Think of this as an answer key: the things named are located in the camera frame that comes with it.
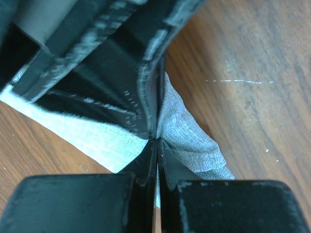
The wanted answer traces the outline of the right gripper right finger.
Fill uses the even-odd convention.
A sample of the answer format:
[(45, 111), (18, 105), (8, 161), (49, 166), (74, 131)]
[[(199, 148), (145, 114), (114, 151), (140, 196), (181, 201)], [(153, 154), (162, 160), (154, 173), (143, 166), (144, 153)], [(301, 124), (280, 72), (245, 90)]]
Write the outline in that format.
[(184, 202), (180, 199), (180, 182), (192, 183), (202, 178), (186, 167), (168, 146), (157, 140), (159, 170), (161, 228), (164, 233), (188, 233), (189, 224)]

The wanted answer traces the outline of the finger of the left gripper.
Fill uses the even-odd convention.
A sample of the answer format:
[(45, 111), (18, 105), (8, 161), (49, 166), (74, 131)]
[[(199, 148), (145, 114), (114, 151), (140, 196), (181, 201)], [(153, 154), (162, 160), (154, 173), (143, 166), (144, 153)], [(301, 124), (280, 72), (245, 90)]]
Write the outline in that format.
[[(56, 22), (13, 93), (51, 112), (156, 135), (163, 55), (201, 0), (31, 0), (21, 17)], [(45, 14), (55, 12), (46, 19)]]

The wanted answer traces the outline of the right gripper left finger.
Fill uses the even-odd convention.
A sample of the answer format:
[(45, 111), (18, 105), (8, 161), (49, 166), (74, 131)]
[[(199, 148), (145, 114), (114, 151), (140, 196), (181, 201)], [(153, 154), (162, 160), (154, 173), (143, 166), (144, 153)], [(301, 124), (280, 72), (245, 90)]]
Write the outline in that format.
[(119, 174), (132, 174), (132, 191), (128, 205), (128, 233), (153, 231), (154, 201), (156, 192), (156, 140), (149, 140), (142, 152)]

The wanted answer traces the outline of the grey cloth napkin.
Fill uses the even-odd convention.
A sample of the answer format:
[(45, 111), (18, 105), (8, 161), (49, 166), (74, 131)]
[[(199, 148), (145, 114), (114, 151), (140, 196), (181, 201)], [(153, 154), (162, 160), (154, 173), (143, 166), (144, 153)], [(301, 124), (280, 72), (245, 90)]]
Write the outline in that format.
[[(6, 79), (0, 81), (0, 99), (71, 143), (88, 157), (112, 172), (128, 165), (146, 145), (146, 140), (108, 123), (90, 121), (80, 114), (49, 113), (12, 93)], [(232, 180), (234, 175), (218, 144), (197, 124), (170, 83), (164, 82), (157, 137), (163, 138), (172, 153), (190, 170), (206, 180)]]

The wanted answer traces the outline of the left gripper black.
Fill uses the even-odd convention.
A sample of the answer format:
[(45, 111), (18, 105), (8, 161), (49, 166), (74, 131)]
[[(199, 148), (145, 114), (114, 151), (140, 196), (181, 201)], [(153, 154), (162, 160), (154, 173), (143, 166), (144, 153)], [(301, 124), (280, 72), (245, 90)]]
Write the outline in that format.
[(95, 0), (2, 0), (0, 83), (35, 59), (36, 78), (56, 62), (71, 59), (97, 14)]

